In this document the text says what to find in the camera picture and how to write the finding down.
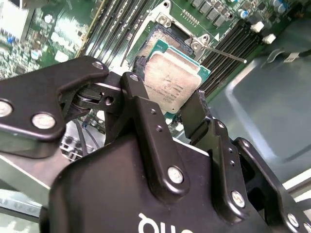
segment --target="motherboard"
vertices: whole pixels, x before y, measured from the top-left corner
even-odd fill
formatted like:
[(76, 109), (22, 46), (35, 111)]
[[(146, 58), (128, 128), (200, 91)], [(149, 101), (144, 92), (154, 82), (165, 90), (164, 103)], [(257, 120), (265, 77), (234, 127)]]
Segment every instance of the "motherboard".
[[(195, 89), (204, 90), (207, 100), (215, 96), (306, 4), (50, 0), (41, 7), (27, 7), (1, 0), (0, 79), (89, 55), (109, 68), (121, 66), (141, 75), (148, 95), (172, 120)], [(96, 114), (81, 120), (104, 132), (104, 119)]]

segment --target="black plastic bracket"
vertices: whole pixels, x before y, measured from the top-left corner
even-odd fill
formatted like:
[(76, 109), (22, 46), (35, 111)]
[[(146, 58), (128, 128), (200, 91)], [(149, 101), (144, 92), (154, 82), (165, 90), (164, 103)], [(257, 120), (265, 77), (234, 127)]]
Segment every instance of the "black plastic bracket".
[[(307, 232), (309, 220), (294, 199), (249, 141), (229, 138), (226, 126), (212, 117), (202, 91), (182, 107), (181, 118), (191, 144), (212, 157), (212, 202), (220, 217), (235, 223), (257, 214), (274, 232)], [(234, 191), (240, 195), (234, 197)]]
[[(108, 68), (96, 59), (81, 57), (1, 81), (0, 100), (10, 104), (13, 111), (0, 117), (0, 151), (30, 158), (53, 155), (65, 132), (64, 116), (76, 92), (90, 83), (102, 82), (108, 74)], [(50, 129), (35, 127), (32, 118), (39, 113), (52, 116), (55, 125)]]
[(304, 224), (310, 224), (309, 219), (298, 208), (292, 196), (289, 195), (254, 146), (240, 137), (235, 139), (233, 144), (238, 149), (240, 156), (254, 171), (253, 174), (250, 174), (245, 169), (246, 189), (252, 204), (258, 211), (264, 212), (263, 217), (267, 224), (276, 232), (307, 233)]
[(226, 126), (212, 118), (201, 90), (197, 90), (181, 109), (181, 117), (191, 144), (207, 151), (212, 157), (212, 201), (215, 210), (230, 223), (248, 218), (250, 203), (238, 151), (229, 141)]
[[(144, 84), (136, 74), (124, 73), (121, 87), (124, 110), (119, 117), (106, 118), (106, 144), (131, 131), (136, 132), (152, 193), (165, 203), (176, 202), (188, 193), (190, 181), (161, 109), (149, 100)], [(180, 183), (170, 179), (170, 167), (182, 173)]]

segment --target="white logo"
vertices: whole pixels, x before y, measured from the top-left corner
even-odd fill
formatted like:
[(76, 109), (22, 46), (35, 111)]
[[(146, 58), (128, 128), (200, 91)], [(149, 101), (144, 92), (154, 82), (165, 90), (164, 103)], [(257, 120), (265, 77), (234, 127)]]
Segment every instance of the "white logo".
[[(141, 221), (138, 225), (138, 233), (144, 233), (145, 224), (150, 224), (153, 227), (155, 233), (165, 233), (165, 223), (163, 222), (160, 223), (160, 230), (159, 230), (158, 225), (151, 218), (146, 217), (142, 213), (140, 213), (138, 216), (141, 218)], [(176, 233), (175, 226), (171, 226), (171, 233)], [(193, 233), (193, 232), (189, 230), (183, 230), (181, 233)]]

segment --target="mounting bolt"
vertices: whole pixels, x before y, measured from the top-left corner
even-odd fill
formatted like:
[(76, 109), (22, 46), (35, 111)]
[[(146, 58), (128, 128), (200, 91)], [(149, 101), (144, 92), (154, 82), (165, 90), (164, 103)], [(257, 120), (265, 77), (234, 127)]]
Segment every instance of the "mounting bolt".
[(241, 207), (241, 208), (244, 208), (245, 207), (245, 201), (244, 201), (244, 198), (243, 196), (238, 192), (238, 191), (232, 191), (231, 192), (231, 196), (232, 196), (232, 199), (234, 201), (234, 203)]
[(299, 223), (298, 223), (298, 221), (297, 221), (297, 219), (296, 219), (296, 217), (295, 217), (294, 215), (292, 215), (292, 214), (287, 214), (287, 218), (288, 218), (288, 220), (290, 221), (290, 223), (291, 223), (294, 227), (296, 227), (296, 228), (299, 227)]
[(34, 115), (32, 122), (34, 126), (43, 130), (50, 129), (56, 124), (55, 119), (46, 113), (38, 113)]
[(136, 82), (138, 82), (138, 80), (139, 80), (136, 74), (130, 74), (130, 78)]
[(220, 121), (218, 121), (218, 125), (219, 125), (220, 128), (224, 128), (225, 127)]
[(175, 168), (174, 166), (169, 167), (167, 173), (171, 181), (173, 181), (174, 183), (182, 183), (184, 181), (183, 174), (179, 169)]
[(12, 106), (4, 101), (0, 101), (0, 117), (6, 117), (13, 111)]
[(104, 69), (102, 63), (100, 62), (93, 62), (92, 65), (96, 67), (97, 69)]
[(306, 228), (307, 232), (311, 233), (311, 226), (308, 223), (306, 223), (306, 222), (303, 225)]
[(245, 140), (243, 140), (243, 144), (244, 144), (246, 147), (249, 147), (248, 142), (246, 142)]

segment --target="black cable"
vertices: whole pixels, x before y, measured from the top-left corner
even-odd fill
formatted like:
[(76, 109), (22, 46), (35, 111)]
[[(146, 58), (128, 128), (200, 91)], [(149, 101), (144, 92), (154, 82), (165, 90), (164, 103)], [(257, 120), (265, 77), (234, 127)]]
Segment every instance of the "black cable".
[(77, 130), (78, 130), (78, 135), (79, 135), (79, 139), (80, 139), (81, 147), (82, 147), (82, 155), (87, 156), (88, 152), (87, 152), (87, 147), (86, 147), (86, 139), (84, 138), (84, 135), (82, 132), (82, 126), (80, 125), (77, 119), (72, 120), (72, 121), (73, 123), (76, 124)]
[(87, 128), (84, 128), (84, 130), (87, 132), (87, 134), (89, 135), (89, 137), (92, 139), (92, 141), (94, 142), (95, 146), (97, 147), (97, 149), (100, 148), (100, 146), (98, 145), (96, 139), (94, 138), (94, 136), (91, 134), (91, 132), (87, 129)]

